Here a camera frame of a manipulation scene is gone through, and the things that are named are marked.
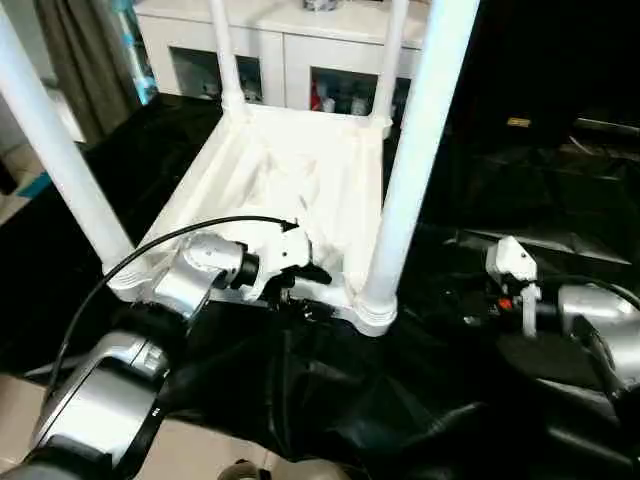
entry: black fabric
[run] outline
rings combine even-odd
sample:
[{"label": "black fabric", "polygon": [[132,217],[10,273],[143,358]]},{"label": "black fabric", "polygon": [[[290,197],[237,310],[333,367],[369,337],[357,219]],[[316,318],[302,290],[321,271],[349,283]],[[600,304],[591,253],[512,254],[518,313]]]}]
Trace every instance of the black fabric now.
[{"label": "black fabric", "polygon": [[[220,114],[210,102],[160,96],[87,154],[134,240],[151,225]],[[615,419],[534,379],[597,388],[580,352],[555,337],[535,344],[496,339],[470,329],[464,317],[483,308],[479,274],[492,231],[524,228],[526,215],[536,221],[529,236],[553,232],[569,245],[530,248],[543,275],[595,275],[634,289],[638,237],[626,236],[640,220],[627,177],[634,165],[623,162],[624,175],[594,177],[591,158],[567,159],[583,172],[573,173],[554,163],[553,152],[474,157],[444,140],[390,332],[370,339],[322,314],[305,321],[209,305],[188,339],[184,364],[163,391],[172,415],[259,442],[291,460],[317,456],[351,466],[353,478],[630,475],[626,454],[633,439]],[[387,177],[396,141],[397,132],[385,145]],[[557,179],[566,183],[556,188]],[[598,228],[599,219],[607,228]],[[576,238],[589,244],[588,252],[577,248]],[[593,245],[614,256],[593,258]],[[14,252],[3,259],[3,278],[10,281],[3,291],[0,363],[20,373],[53,359],[100,265],[53,187],[0,229],[0,248]],[[119,307],[104,292],[71,354],[92,346]]]}]

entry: cabinet door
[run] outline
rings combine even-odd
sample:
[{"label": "cabinet door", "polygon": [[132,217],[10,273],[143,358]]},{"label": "cabinet door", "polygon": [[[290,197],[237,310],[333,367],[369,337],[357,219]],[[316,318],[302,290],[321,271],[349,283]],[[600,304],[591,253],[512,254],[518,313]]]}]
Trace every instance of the cabinet door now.
[{"label": "cabinet door", "polygon": [[[158,90],[174,95],[214,94],[219,87],[213,27],[209,23],[139,16],[140,30]],[[263,103],[285,105],[283,36],[231,27],[245,94]]]},{"label": "cabinet door", "polygon": [[[312,84],[314,81],[317,84],[319,79],[327,81],[331,72],[335,72],[336,82],[343,84],[346,83],[345,74],[351,75],[351,83],[359,85],[354,88],[362,90],[354,95],[372,98],[375,93],[377,75],[382,67],[382,45],[297,35],[285,35],[284,42],[287,107],[308,110]],[[403,48],[398,77],[410,79],[419,59],[419,50]],[[408,82],[400,81],[398,87],[408,93]]]}]

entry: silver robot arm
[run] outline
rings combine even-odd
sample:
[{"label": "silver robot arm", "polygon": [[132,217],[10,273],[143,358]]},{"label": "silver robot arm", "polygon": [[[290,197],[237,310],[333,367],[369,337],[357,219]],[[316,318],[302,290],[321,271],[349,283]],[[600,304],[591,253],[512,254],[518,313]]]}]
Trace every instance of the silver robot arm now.
[{"label": "silver robot arm", "polygon": [[277,260],[269,258],[268,248],[258,252],[259,258],[211,232],[184,240],[140,298],[143,308],[157,309],[150,324],[162,325],[163,332],[156,334],[149,325],[139,330],[134,321],[133,328],[105,335],[44,405],[25,461],[0,478],[135,476],[165,415],[158,394],[175,367],[172,340],[184,337],[212,289],[244,287],[247,297],[257,298],[282,269],[308,264],[310,245],[301,229],[283,236],[276,242],[282,257]]}]

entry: white cabinet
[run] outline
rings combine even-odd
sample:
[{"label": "white cabinet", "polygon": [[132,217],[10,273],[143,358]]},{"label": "white cabinet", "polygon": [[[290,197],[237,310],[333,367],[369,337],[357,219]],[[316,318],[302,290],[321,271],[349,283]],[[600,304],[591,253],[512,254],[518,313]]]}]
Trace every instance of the white cabinet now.
[{"label": "white cabinet", "polygon": [[[349,0],[333,12],[318,13],[305,11],[301,0],[225,3],[240,75],[243,66],[249,76],[259,72],[256,81],[267,105],[308,109],[317,71],[340,72],[340,78],[352,72],[354,82],[358,74],[375,76],[380,71],[389,1]],[[198,87],[181,77],[207,77],[215,70],[215,57],[198,53],[215,50],[206,0],[141,0],[135,10],[159,90],[178,95],[198,93]],[[419,61],[427,14],[428,5],[411,2],[400,78],[411,78]],[[199,78],[198,82],[201,85],[207,80]]]},{"label": "white cabinet", "polygon": [[[198,68],[204,69],[203,62],[197,60],[199,56],[194,52],[215,52],[211,24],[142,15],[138,16],[138,21],[158,90],[174,95],[188,93],[183,89],[190,80],[181,79],[176,66],[184,66],[192,60],[194,72]],[[250,59],[254,59],[257,63],[264,103],[285,106],[282,34],[231,27],[231,38],[236,55],[241,57],[241,74],[243,62],[250,64]]]},{"label": "white cabinet", "polygon": [[[311,86],[316,79],[315,70],[325,70],[325,75],[326,70],[353,72],[355,74],[353,82],[358,82],[357,74],[377,76],[382,67],[384,52],[382,45],[285,35],[284,46],[287,107],[289,108],[309,109]],[[419,50],[403,48],[398,76],[411,78],[419,59]],[[371,84],[366,80],[361,83]],[[375,81],[373,85],[374,90],[368,92],[371,97],[375,92]]]}]

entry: black cloth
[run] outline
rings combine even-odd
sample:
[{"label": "black cloth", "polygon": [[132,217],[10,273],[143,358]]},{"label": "black cloth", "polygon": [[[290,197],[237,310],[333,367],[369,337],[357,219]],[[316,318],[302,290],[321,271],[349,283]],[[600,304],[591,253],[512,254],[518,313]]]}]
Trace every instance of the black cloth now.
[{"label": "black cloth", "polygon": [[[220,115],[214,103],[161,95],[86,155],[134,241],[149,228]],[[387,174],[396,142],[397,132],[385,145]],[[527,165],[535,155],[530,152],[510,167],[505,157],[503,168]],[[528,205],[525,197],[535,203],[541,192],[521,187],[518,202],[492,198],[492,193],[513,194],[514,182],[526,185],[528,168],[524,176],[503,177],[503,190],[466,190],[456,182],[467,177],[451,173],[451,166],[460,167],[464,158],[445,139],[434,179],[461,194],[443,195],[441,185],[432,182],[402,279],[399,318],[387,335],[366,338],[349,324],[322,316],[304,321],[253,307],[211,304],[191,332],[184,364],[163,393],[172,415],[256,441],[294,461],[322,457],[338,462],[350,467],[353,478],[630,475],[625,457],[630,442],[616,422],[531,375],[533,369],[548,379],[594,386],[593,372],[579,352],[555,340],[509,350],[504,346],[508,338],[496,341],[463,321],[477,308],[482,286],[475,283],[476,274],[484,269],[484,249],[492,241],[477,231],[496,225],[478,220],[474,233],[462,220],[475,219],[474,205],[477,219],[492,219],[487,212],[494,205],[505,219],[521,218],[517,210]],[[477,161],[494,162],[487,157]],[[480,170],[469,168],[475,185],[482,184]],[[585,188],[592,182],[586,174],[575,177]],[[539,178],[543,190],[548,187],[544,179]],[[494,181],[487,174],[485,183]],[[472,198],[466,196],[469,191],[486,193],[476,197],[482,201],[465,203]],[[595,195],[589,189],[585,194]],[[630,207],[623,211],[629,216],[619,220],[637,225],[634,195],[625,193]],[[553,198],[542,198],[548,212],[554,211]],[[465,205],[464,215],[454,200]],[[570,202],[560,207],[575,211]],[[446,221],[434,226],[442,211],[449,213]],[[542,230],[544,218],[539,216]],[[580,238],[633,258],[634,250],[621,248],[620,239],[609,241],[607,231],[594,236],[587,227],[571,224]],[[0,229],[0,248],[12,252],[3,260],[8,281],[0,364],[20,374],[53,359],[73,311],[100,278],[100,264],[53,187]],[[531,250],[543,273],[591,274],[628,287],[636,278],[633,263],[572,250]],[[126,307],[103,292],[76,332],[71,354],[91,347],[121,308]]]}]

